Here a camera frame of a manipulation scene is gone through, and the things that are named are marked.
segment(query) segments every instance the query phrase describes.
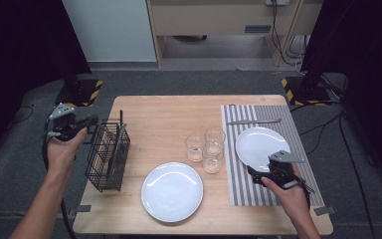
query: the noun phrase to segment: table top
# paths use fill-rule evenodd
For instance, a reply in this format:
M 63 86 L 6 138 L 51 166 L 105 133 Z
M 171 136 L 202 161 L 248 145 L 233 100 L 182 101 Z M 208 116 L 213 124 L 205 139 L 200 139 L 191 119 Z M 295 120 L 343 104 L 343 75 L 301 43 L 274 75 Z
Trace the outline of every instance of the table top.
M 185 138 L 221 126 L 221 106 L 285 106 L 282 96 L 126 96 L 113 103 L 110 120 L 123 121 L 131 140 L 121 190 L 100 193 L 88 182 L 78 212 L 77 233 L 173 235 L 288 235 L 296 234 L 281 206 L 233 206 L 226 164 L 219 173 L 206 173 L 201 162 L 188 160 Z M 204 196 L 197 211 L 176 223 L 153 219 L 141 204 L 141 187 L 148 173 L 166 162 L 183 162 L 201 176 Z M 322 235 L 333 230 L 327 214 L 311 215 Z

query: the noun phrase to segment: white wall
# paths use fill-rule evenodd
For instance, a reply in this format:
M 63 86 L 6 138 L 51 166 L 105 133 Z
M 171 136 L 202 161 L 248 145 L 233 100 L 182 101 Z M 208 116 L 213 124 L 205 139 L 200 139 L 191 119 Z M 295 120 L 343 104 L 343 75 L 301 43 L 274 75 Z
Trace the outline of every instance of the white wall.
M 63 0 L 89 62 L 156 62 L 145 0 Z

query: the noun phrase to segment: wire basket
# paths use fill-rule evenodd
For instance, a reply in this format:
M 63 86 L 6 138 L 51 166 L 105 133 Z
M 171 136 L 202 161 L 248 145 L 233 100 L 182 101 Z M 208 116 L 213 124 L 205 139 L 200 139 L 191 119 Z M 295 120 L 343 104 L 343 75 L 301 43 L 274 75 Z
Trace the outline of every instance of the wire basket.
M 125 127 L 126 124 L 104 121 L 93 130 L 86 177 L 100 192 L 120 191 L 130 145 Z

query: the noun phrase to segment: round plate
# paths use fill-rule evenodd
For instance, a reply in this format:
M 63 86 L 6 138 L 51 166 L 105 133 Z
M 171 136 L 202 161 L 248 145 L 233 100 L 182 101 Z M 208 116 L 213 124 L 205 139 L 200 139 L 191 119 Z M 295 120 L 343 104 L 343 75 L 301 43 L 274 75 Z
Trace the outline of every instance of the round plate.
M 236 151 L 240 160 L 259 172 L 269 171 L 269 156 L 279 150 L 290 152 L 285 139 L 266 127 L 247 128 L 237 138 Z
M 141 188 L 145 210 L 163 222 L 177 222 L 191 216 L 203 199 L 203 182 L 190 166 L 169 162 L 154 168 Z

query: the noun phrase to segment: striped placemat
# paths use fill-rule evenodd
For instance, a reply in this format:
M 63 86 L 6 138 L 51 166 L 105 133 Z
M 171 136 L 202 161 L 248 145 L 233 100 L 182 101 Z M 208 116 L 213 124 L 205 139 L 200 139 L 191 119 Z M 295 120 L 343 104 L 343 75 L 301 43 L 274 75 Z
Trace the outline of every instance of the striped placemat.
M 277 206 L 280 205 L 275 195 L 259 184 L 254 184 L 246 166 L 240 161 L 235 151 L 238 135 L 249 127 L 267 127 L 284 137 L 289 144 L 290 152 L 305 163 L 297 166 L 302 178 L 315 190 L 311 193 L 312 206 L 324 206 L 314 175 L 306 158 L 305 151 L 293 123 L 287 106 L 221 106 L 222 125 L 226 133 L 225 160 L 228 171 L 229 194 L 232 205 L 236 206 Z M 276 123 L 252 123 L 226 125 L 233 120 L 269 120 L 282 119 Z

